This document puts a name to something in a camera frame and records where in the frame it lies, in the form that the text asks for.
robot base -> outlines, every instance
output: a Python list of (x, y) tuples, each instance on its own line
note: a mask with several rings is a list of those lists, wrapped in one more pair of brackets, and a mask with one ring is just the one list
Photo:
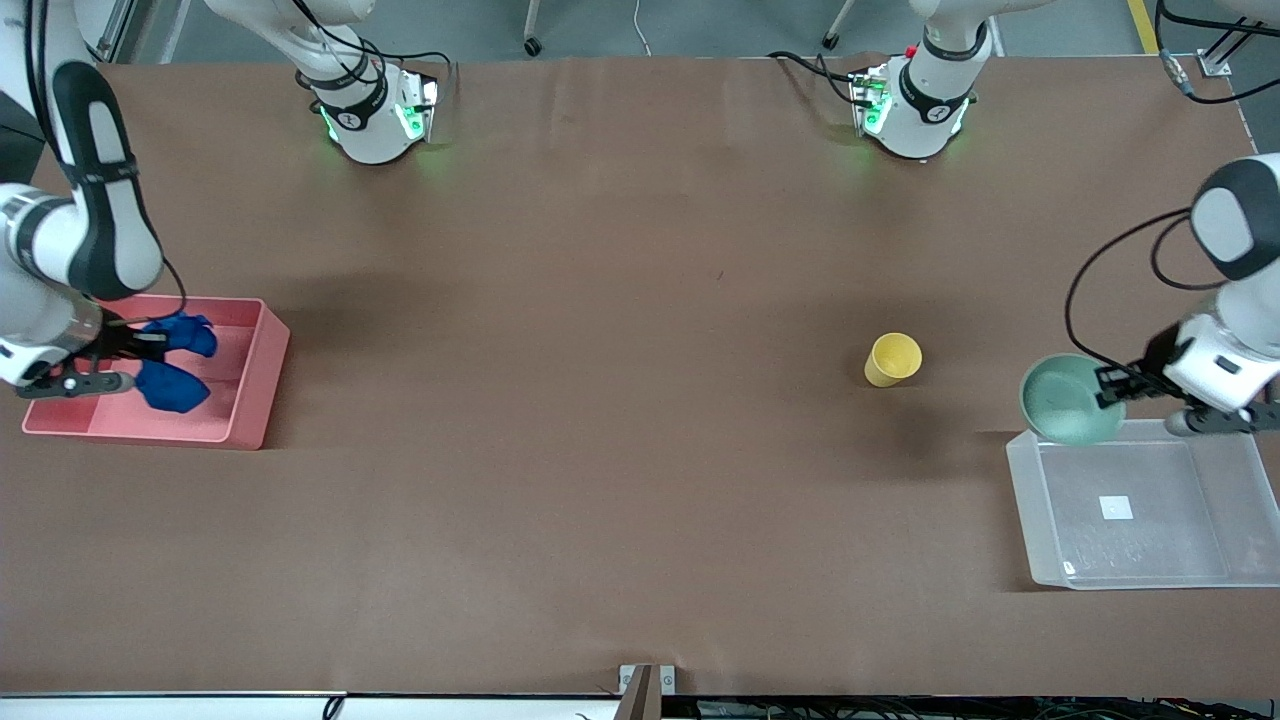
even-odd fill
[(925, 123), (920, 113), (896, 95), (897, 77), (906, 65), (905, 56), (867, 70), (854, 79), (854, 97), (868, 100), (872, 108), (854, 106), (854, 126), (859, 135), (874, 137), (893, 155), (923, 159), (937, 155), (947, 141), (960, 132), (960, 122), (969, 101), (945, 122)]
[(344, 127), (340, 114), (325, 115), (329, 137), (364, 165), (390, 163), (430, 135), (438, 83), (388, 63), (387, 86), (387, 100), (362, 129)]

robotic arm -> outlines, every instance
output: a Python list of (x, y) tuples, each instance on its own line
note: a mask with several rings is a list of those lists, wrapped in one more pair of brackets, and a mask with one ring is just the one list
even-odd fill
[(1190, 225), (1228, 282), (1152, 338), (1137, 373), (1100, 370), (1100, 405), (1178, 393), (1188, 407), (1166, 420), (1174, 434), (1280, 429), (1268, 389), (1280, 374), (1280, 154), (1210, 176)]
[(973, 82), (991, 56), (987, 18), (1053, 0), (911, 0), (924, 18), (924, 38), (911, 56), (854, 76), (854, 122), (902, 158), (938, 154), (969, 108)]
[(352, 160), (381, 164), (425, 140), (436, 82), (387, 63), (347, 27), (375, 0), (205, 0), (219, 15), (275, 46), (315, 92), (329, 137)]
[[(353, 160), (385, 163), (426, 137), (435, 82), (384, 63), (347, 27), (374, 0), (207, 4), (297, 65)], [(163, 360), (165, 337), (128, 327), (99, 301), (150, 288), (164, 255), (119, 105), (84, 47), (73, 0), (0, 0), (0, 91), (41, 119), (72, 184), (69, 199), (0, 184), (0, 379), (32, 398), (129, 389), (132, 377), (99, 373), (96, 361)], [(88, 373), (77, 359), (93, 361)]]
[[(42, 63), (31, 63), (23, 3), (0, 0), (0, 90), (47, 115), (72, 183), (70, 199), (0, 184), (0, 379), (18, 387), (79, 354), (148, 354), (92, 299), (138, 293), (163, 269), (115, 96), (84, 49), (72, 0), (50, 0), (46, 12)], [(32, 86), (24, 70), (40, 64), (45, 74)], [(128, 388), (116, 374), (97, 379), (100, 392)]]

yellow floor tape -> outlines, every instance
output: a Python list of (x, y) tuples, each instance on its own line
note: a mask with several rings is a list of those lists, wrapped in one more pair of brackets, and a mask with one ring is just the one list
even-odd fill
[(1133, 27), (1138, 31), (1138, 40), (1142, 41), (1142, 51), (1148, 55), (1160, 53), (1156, 46), (1156, 28), (1147, 17), (1147, 4), (1143, 0), (1129, 0), (1129, 14), (1133, 15)]

green led light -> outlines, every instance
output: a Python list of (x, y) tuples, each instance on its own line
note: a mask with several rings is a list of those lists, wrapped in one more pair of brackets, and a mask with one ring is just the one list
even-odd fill
[(329, 140), (338, 142), (338, 131), (333, 129), (333, 122), (329, 119), (329, 113), (326, 113), (324, 108), (320, 108), (320, 117), (324, 118), (324, 124), (329, 128)]
[(888, 117), (890, 109), (893, 106), (893, 99), (888, 92), (881, 95), (881, 99), (876, 105), (867, 110), (867, 123), (864, 129), (872, 135), (878, 133), (884, 127), (884, 118)]
[(956, 110), (956, 122), (951, 126), (951, 135), (960, 132), (960, 123), (964, 120), (964, 111), (969, 109), (969, 101), (965, 100), (960, 104), (960, 109)]
[(419, 140), (422, 137), (422, 113), (419, 113), (413, 108), (403, 108), (396, 105), (397, 115), (399, 115), (401, 124), (404, 126), (404, 135), (410, 140)]

gray floor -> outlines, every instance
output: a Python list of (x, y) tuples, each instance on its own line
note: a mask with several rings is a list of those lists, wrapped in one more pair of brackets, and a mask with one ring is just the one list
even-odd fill
[[(759, 56), (773, 50), (822, 53), (820, 38), (841, 0), (641, 0), (640, 27), (655, 55)], [(512, 0), (383, 0), (360, 26), (385, 51), (436, 49), (462, 63), (527, 60), (521, 46), (526, 5)], [(632, 0), (544, 0), (539, 59), (641, 55)], [(1140, 53), (1117, 0), (1065, 0), (1007, 15), (1006, 46), (1023, 55)], [(920, 19), (905, 0), (858, 0), (840, 29), (837, 54), (901, 51), (919, 40)], [(159, 60), (155, 42), (141, 59)], [(262, 60), (279, 54), (192, 3), (172, 56), (175, 63)]]
[[(216, 17), (201, 0), (152, 5), (140, 23), (141, 38), (127, 53), (133, 61), (283, 63), (266, 42)], [(655, 55), (759, 56), (772, 50), (812, 55), (822, 51), (819, 41), (840, 5), (841, 0), (641, 0), (640, 26)], [(1192, 8), (1224, 17), (1211, 5)], [(435, 49), (462, 63), (525, 61), (525, 8), (520, 0), (381, 0), (358, 29), (384, 51)], [(631, 24), (634, 10), (632, 0), (544, 0), (539, 59), (643, 54)], [(1061, 0), (1002, 15), (1000, 31), (1010, 55), (1142, 51), (1128, 5), (1120, 0)], [(858, 0), (840, 28), (835, 54), (896, 53), (919, 33), (920, 20), (906, 0)], [(1167, 36), (1179, 51), (1213, 40), (1212, 31), (1179, 27), (1170, 27)], [(1238, 87), (1268, 79), (1280, 68), (1280, 41), (1257, 40), (1233, 65)], [(1280, 150), (1280, 88), (1245, 101), (1244, 108), (1260, 149)], [(12, 102), (0, 102), (0, 123), (37, 135), (35, 123), (15, 110)], [(0, 181), (29, 178), (38, 151), (36, 142), (0, 128)]]
[[(1147, 0), (1147, 6), (1155, 12), (1155, 0)], [(1222, 22), (1235, 22), (1233, 15), (1213, 3), (1170, 4), (1179, 14)], [(1213, 29), (1188, 28), (1164, 23), (1161, 33), (1165, 45), (1174, 53), (1193, 53), (1197, 47), (1208, 47), (1219, 37)], [(1256, 37), (1231, 58), (1231, 85), (1236, 92), (1257, 87), (1280, 76), (1280, 38)], [(1240, 101), (1244, 117), (1253, 133), (1253, 142), (1262, 152), (1280, 151), (1280, 87), (1267, 90)]]

